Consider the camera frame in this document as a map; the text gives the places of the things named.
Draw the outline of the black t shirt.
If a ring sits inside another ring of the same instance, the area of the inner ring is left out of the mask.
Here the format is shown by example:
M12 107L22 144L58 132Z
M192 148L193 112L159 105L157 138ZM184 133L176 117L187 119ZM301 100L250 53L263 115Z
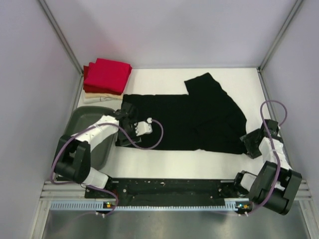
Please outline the black t shirt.
M184 82L186 95L124 95L138 110L138 120L152 118L153 132L138 146L156 150L205 150L231 154L247 152L240 137L246 117L221 85L206 73Z

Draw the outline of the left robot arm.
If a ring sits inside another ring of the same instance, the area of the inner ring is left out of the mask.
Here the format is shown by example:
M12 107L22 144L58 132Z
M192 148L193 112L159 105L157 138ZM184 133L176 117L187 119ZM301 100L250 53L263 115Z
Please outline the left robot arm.
M109 197L113 185L100 172L114 137L120 145L136 145L141 136L152 132L152 119L137 119L137 109L126 103L119 110L104 107L79 107L71 115L65 134L59 139L50 180L59 175L67 182L96 188Z

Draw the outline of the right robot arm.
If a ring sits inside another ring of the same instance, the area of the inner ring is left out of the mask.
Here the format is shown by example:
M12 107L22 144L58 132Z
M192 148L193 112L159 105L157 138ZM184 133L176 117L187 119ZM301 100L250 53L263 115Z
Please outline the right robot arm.
M263 166L257 175L248 171L237 173L233 192L248 197L253 207L262 206L286 215L295 199L302 175L292 169L283 151L283 139L278 135L278 122L266 119L259 129L241 137L247 155L261 157Z

